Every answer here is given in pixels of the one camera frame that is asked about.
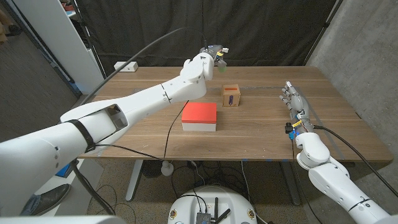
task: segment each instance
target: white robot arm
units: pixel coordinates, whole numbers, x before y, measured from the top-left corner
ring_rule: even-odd
[[[373,202],[349,178],[347,169],[330,156],[329,149],[313,132],[307,102],[301,98],[290,82],[279,98],[287,105],[290,116],[298,120],[295,142],[299,149],[297,162],[308,170],[311,183],[322,193],[341,205],[356,223],[377,223],[390,215]]]
[[[130,96],[96,101],[68,111],[61,124],[0,143],[0,216],[17,216],[29,197],[82,153],[104,150],[146,116],[206,94],[213,67],[225,66],[220,45],[187,60],[180,75]]]

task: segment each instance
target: red and white box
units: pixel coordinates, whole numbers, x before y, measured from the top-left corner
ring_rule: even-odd
[[[188,103],[182,111],[184,131],[216,131],[216,103]]]

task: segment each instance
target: black curtain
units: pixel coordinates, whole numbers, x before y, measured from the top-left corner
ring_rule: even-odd
[[[229,66],[303,65],[335,1],[330,0],[77,0],[105,72],[179,27],[203,31],[208,44],[229,48]],[[139,66],[182,66],[203,47],[181,31],[153,46]]]

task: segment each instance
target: metal stand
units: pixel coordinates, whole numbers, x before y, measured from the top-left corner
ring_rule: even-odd
[[[290,162],[279,162],[280,168],[284,173],[287,188],[289,190],[290,196],[292,197],[292,203],[296,206],[301,204],[299,191],[297,190],[296,181],[294,179],[292,166]]]
[[[142,174],[141,169],[143,162],[144,161],[141,159],[136,160],[136,162],[134,163],[134,167],[132,168],[129,188],[127,188],[127,193],[126,193],[126,201],[128,202],[131,202],[134,198],[134,195],[136,194],[139,179],[141,178]]]

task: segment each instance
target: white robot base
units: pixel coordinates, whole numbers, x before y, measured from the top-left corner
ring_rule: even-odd
[[[217,220],[227,209],[230,209],[225,218],[219,222],[220,224],[257,223],[253,206],[246,198],[235,191],[219,185],[206,185],[195,188],[195,192],[206,202],[207,207],[202,199],[195,197],[194,191],[188,191],[173,203],[168,217],[168,224],[198,223],[197,216],[200,213],[199,203],[201,212],[206,213],[205,209],[207,208],[207,213],[210,214],[212,220]],[[205,214],[201,214],[200,216],[204,217],[204,219],[206,216],[207,218],[209,217],[209,215]],[[210,220],[200,221],[199,223],[210,224]]]

